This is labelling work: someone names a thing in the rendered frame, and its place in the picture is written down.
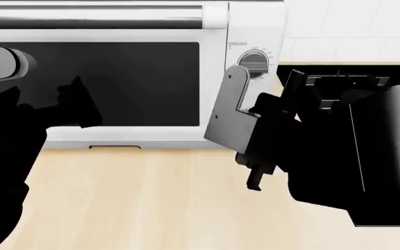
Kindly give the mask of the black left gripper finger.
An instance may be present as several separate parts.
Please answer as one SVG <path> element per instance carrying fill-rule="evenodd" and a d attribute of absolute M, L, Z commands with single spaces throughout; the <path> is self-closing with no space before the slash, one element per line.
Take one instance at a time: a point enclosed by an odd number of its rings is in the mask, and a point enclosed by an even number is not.
<path fill-rule="evenodd" d="M 80 76 L 76 76 L 69 85 L 58 87 L 57 101 L 62 125 L 78 124 L 81 128 L 89 128 L 103 122 L 99 109 Z"/>

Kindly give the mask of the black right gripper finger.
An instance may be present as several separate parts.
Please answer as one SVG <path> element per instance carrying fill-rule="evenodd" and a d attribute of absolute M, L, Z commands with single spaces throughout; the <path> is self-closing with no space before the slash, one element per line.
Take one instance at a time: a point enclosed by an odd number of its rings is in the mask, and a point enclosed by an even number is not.
<path fill-rule="evenodd" d="M 282 110 L 289 117 L 294 119 L 299 108 L 299 97 L 305 88 L 307 76 L 298 70 L 291 70 L 287 83 L 282 91 Z"/>
<path fill-rule="evenodd" d="M 253 191 L 261 191 L 260 181 L 265 174 L 265 166 L 256 165 L 250 167 L 250 173 L 246 182 L 247 188 Z"/>

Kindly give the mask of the oven crumb tray tab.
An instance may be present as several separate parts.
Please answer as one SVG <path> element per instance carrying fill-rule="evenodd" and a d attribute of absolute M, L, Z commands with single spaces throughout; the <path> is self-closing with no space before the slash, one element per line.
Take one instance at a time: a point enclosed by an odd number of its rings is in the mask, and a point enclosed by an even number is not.
<path fill-rule="evenodd" d="M 124 149 L 124 150 L 134 150 L 141 149 L 141 147 L 137 145 L 90 145 L 89 149 Z"/>

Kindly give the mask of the round silver temperature knob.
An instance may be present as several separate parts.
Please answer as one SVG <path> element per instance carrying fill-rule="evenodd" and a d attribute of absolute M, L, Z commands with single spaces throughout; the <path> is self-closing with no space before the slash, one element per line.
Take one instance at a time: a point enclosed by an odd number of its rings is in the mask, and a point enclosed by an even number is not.
<path fill-rule="evenodd" d="M 269 72 L 269 58 L 265 52 L 258 49 L 246 51 L 237 63 L 248 70 L 250 79 L 260 78 Z"/>

